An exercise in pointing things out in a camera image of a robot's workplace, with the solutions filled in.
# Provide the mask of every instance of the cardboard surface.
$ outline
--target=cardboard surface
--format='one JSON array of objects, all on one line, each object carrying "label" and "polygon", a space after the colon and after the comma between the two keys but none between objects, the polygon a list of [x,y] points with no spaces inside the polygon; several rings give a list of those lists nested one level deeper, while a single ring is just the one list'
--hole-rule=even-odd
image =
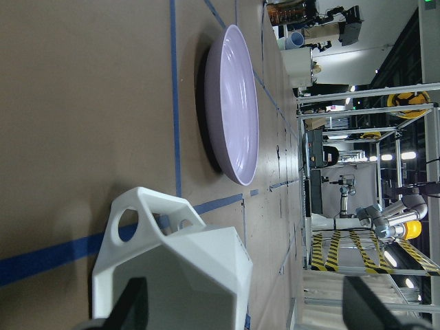
[{"label": "cardboard surface", "polygon": [[[95,254],[66,256],[57,244],[90,253],[99,242],[90,235],[105,229],[114,198],[135,186],[176,195],[176,168],[182,197],[204,207],[207,223],[234,226],[247,243],[252,328],[285,326],[302,290],[294,250],[278,273],[291,242],[297,253],[301,247],[296,105],[261,2],[236,3],[176,1],[174,90],[169,2],[4,5],[0,262],[55,247],[48,259],[67,264],[0,287],[0,328],[71,329],[88,319]],[[260,149],[247,187],[215,170],[200,131],[197,74],[221,31],[212,8],[226,25],[238,23],[256,73]],[[236,198],[222,206],[226,197]],[[44,265],[31,259],[0,274]]]}]

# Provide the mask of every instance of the blue tape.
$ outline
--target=blue tape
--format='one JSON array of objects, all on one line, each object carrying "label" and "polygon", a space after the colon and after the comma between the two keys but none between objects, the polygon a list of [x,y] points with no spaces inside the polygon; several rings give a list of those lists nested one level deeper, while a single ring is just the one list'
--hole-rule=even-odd
[{"label": "blue tape", "polygon": [[241,206],[242,206],[242,211],[243,211],[243,236],[244,236],[244,242],[243,244],[245,245],[245,248],[248,246],[248,239],[246,237],[248,237],[248,233],[247,233],[247,223],[246,223],[246,203],[244,198],[241,200]]},{"label": "blue tape", "polygon": [[194,206],[194,209],[197,213],[199,213],[199,215],[202,215],[203,213],[207,213],[217,208],[222,208],[224,206],[236,203],[238,201],[241,201],[242,199],[243,194],[237,194],[225,198],[215,199],[214,201],[207,201],[206,203]]},{"label": "blue tape", "polygon": [[175,0],[170,0],[171,22],[171,76],[173,79],[173,125],[174,125],[174,159],[176,176],[176,196],[182,196],[182,172],[180,167],[180,132],[179,132],[179,83],[177,82],[176,50],[176,7]]},{"label": "blue tape", "polygon": [[156,222],[157,222],[157,226],[159,227],[159,229],[165,229],[170,226],[170,218],[168,218],[168,215],[166,215],[166,214],[161,214],[157,218]]},{"label": "blue tape", "polygon": [[0,260],[0,286],[98,253],[104,234],[96,234],[42,250]]},{"label": "blue tape", "polygon": [[250,315],[248,313],[246,313],[245,329],[250,330]]},{"label": "blue tape", "polygon": [[[237,194],[208,201],[195,206],[194,209],[201,215],[242,199],[243,194]],[[158,220],[159,225],[165,226],[167,220],[167,217],[160,217]],[[138,224],[134,223],[120,228],[119,235],[121,239],[128,241],[134,235],[137,226]],[[0,287],[66,265],[86,256],[97,254],[103,238],[104,233],[95,234],[0,260]]]},{"label": "blue tape", "polygon": [[269,186],[269,191],[272,191],[272,189],[275,189],[275,188],[280,188],[281,186],[285,186],[286,184],[292,184],[292,183],[298,182],[298,181],[300,181],[300,180],[295,179],[295,180],[291,180],[291,181],[280,182],[279,184],[271,184]]},{"label": "blue tape", "polygon": [[281,110],[278,107],[278,104],[275,102],[275,99],[272,97],[271,93],[267,90],[266,86],[264,85],[264,82],[261,80],[260,76],[255,72],[254,70],[254,77],[256,79],[256,81],[261,85],[261,87],[263,88],[263,91],[266,93],[267,97],[269,98],[270,102],[274,105],[275,109],[277,110],[277,112],[281,115],[281,118],[283,119],[284,123],[286,124],[287,128],[289,129],[289,131],[296,137],[298,138],[298,136],[296,135],[295,131],[292,129],[292,126],[290,125],[290,123],[286,120],[285,114],[283,112],[283,110]]},{"label": "blue tape", "polygon": [[223,22],[223,19],[221,19],[219,13],[215,10],[214,6],[212,5],[211,1],[205,0],[206,5],[210,9],[211,13],[214,15],[217,22],[219,22],[220,26],[224,29],[226,28],[225,22]]}]

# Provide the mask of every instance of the white plastic container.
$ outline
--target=white plastic container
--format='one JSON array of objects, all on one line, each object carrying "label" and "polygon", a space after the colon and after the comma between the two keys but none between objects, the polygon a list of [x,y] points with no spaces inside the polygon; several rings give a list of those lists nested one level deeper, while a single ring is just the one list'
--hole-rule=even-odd
[{"label": "white plastic container", "polygon": [[294,50],[304,45],[304,36],[297,31],[293,31],[289,36],[279,38],[277,41],[280,50]]},{"label": "white plastic container", "polygon": [[[118,224],[136,210],[125,242]],[[165,236],[153,213],[168,215]],[[192,225],[179,229],[180,223]],[[243,329],[252,262],[234,228],[207,226],[185,199],[134,188],[115,199],[92,276],[93,318],[106,318],[128,280],[145,277],[147,329]]]}]

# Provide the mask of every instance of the metal pole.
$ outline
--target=metal pole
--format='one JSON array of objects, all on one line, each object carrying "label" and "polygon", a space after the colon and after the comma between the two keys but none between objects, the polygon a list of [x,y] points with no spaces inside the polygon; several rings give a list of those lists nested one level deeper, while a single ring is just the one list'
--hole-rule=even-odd
[{"label": "metal pole", "polygon": [[326,146],[333,143],[365,143],[365,142],[377,142],[377,140],[374,139],[356,139],[356,140],[328,140],[326,142],[323,142],[322,145]]},{"label": "metal pole", "polygon": [[356,134],[356,133],[368,133],[368,132],[391,132],[394,131],[394,127],[375,127],[370,129],[340,129],[339,131],[326,131],[323,135],[345,135],[345,134]]},{"label": "metal pole", "polygon": [[[356,267],[356,266],[338,266],[339,274],[354,274],[354,275],[363,275],[367,273],[367,269],[365,267]],[[407,275],[407,276],[429,276],[426,270],[422,269],[392,269],[389,274],[392,275]]]},{"label": "metal pole", "polygon": [[434,107],[433,103],[426,104],[414,104],[414,105],[399,105],[397,107],[383,107],[383,108],[370,108],[370,109],[349,109],[344,111],[330,111],[324,113],[310,113],[310,114],[300,114],[298,119],[310,119],[310,118],[328,118],[328,117],[344,117],[353,115],[366,115],[369,113],[387,113],[387,112],[400,112],[400,111],[411,111],[411,110],[426,110],[432,109]]},{"label": "metal pole", "polygon": [[382,172],[380,170],[380,143],[376,143],[376,157],[377,157],[377,198],[379,199],[377,202],[380,206],[382,205]]},{"label": "metal pole", "polygon": [[402,154],[400,152],[400,137],[396,132],[396,171],[397,171],[397,187],[402,187]]},{"label": "metal pole", "polygon": [[[304,298],[304,303],[308,305],[320,306],[342,306],[342,300],[328,298]],[[394,304],[384,302],[386,308],[392,311],[415,311],[418,313],[440,313],[440,306],[420,305],[420,304]]]},{"label": "metal pole", "polygon": [[380,89],[370,89],[368,91],[348,91],[346,93],[335,93],[335,94],[325,94],[317,96],[301,96],[296,99],[298,104],[332,101],[332,100],[342,100],[345,98],[366,98],[369,96],[379,96],[379,95],[389,95],[389,94],[400,94],[408,92],[417,91],[435,91],[440,89],[440,82],[433,84],[418,84],[411,86],[401,86],[401,87],[391,87],[391,88],[380,88]]}]

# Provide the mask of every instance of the metal frame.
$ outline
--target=metal frame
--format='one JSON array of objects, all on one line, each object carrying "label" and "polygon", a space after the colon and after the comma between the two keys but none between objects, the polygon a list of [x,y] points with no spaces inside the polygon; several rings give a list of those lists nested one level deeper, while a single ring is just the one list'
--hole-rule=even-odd
[{"label": "metal frame", "polygon": [[[328,298],[304,298],[304,303],[308,305],[335,306],[341,307],[342,300]],[[386,308],[392,311],[412,311],[417,313],[440,313],[440,306],[418,305],[418,304],[395,304],[383,302]]]},{"label": "metal frame", "polygon": [[[311,265],[307,266],[308,270],[312,270]],[[365,267],[358,266],[338,266],[338,273],[340,274],[370,274],[369,269]],[[393,269],[392,275],[407,275],[407,276],[429,276],[426,270],[422,269]]]},{"label": "metal frame", "polygon": [[346,93],[334,93],[334,94],[325,94],[325,95],[317,95],[317,96],[301,96],[296,100],[299,105],[305,105],[307,103],[343,100],[345,98],[366,98],[369,96],[400,94],[400,93],[418,92],[418,91],[436,91],[439,89],[440,89],[440,82],[435,82],[432,84],[418,84],[418,85],[401,86],[401,87],[369,89],[367,91],[348,91]]},{"label": "metal frame", "polygon": [[414,105],[399,105],[397,107],[383,107],[383,108],[370,108],[370,109],[348,109],[344,111],[330,111],[323,113],[310,113],[299,114],[298,119],[311,119],[311,118],[329,118],[329,117],[344,117],[353,115],[367,115],[370,113],[388,113],[388,112],[400,112],[400,111],[412,111],[412,110],[431,110],[434,109],[437,104],[425,103]]},{"label": "metal frame", "polygon": [[[307,103],[314,102],[322,102],[322,101],[331,101],[331,100],[341,100],[345,98],[364,98],[369,96],[381,96],[386,94],[399,94],[399,93],[407,93],[407,92],[418,92],[418,91],[434,91],[440,90],[440,82],[432,83],[432,84],[418,84],[411,86],[402,86],[402,87],[392,87],[392,88],[383,88],[383,89],[370,89],[367,91],[352,91],[346,93],[334,93],[334,94],[326,94],[326,95],[318,95],[318,96],[308,96],[308,97],[298,97],[297,103],[299,105],[305,105]],[[415,122],[416,120],[426,116],[428,113],[433,110],[439,110],[439,105],[437,103],[428,103],[428,104],[416,104],[416,105],[408,105],[408,106],[398,106],[398,107],[382,107],[382,108],[371,108],[371,109],[349,109],[345,111],[330,111],[326,113],[311,113],[311,114],[298,114],[298,121],[300,123],[305,119],[310,118],[332,118],[332,117],[344,117],[344,116],[353,116],[353,115],[362,115],[368,113],[390,113],[390,112],[399,112],[399,111],[409,111],[409,110],[427,110],[423,115],[405,120],[401,124],[396,127],[382,127],[382,128],[371,128],[371,129],[345,129],[345,130],[336,130],[331,132],[323,132],[328,136],[335,135],[346,135],[352,133],[366,133],[368,131],[381,131],[386,132],[383,134],[378,140],[373,139],[356,139],[356,140],[332,140],[328,142],[324,142],[323,145],[334,144],[334,143],[365,143],[365,142],[374,142],[376,143],[376,156],[377,156],[377,199],[378,203],[382,205],[382,176],[380,173],[380,142],[387,137],[395,134],[396,136],[396,165],[397,165],[397,185],[399,187],[402,186],[402,157],[400,151],[400,140],[398,131],[407,127],[409,124]],[[302,129],[302,133],[304,133],[304,126],[300,124],[300,128]]]}]

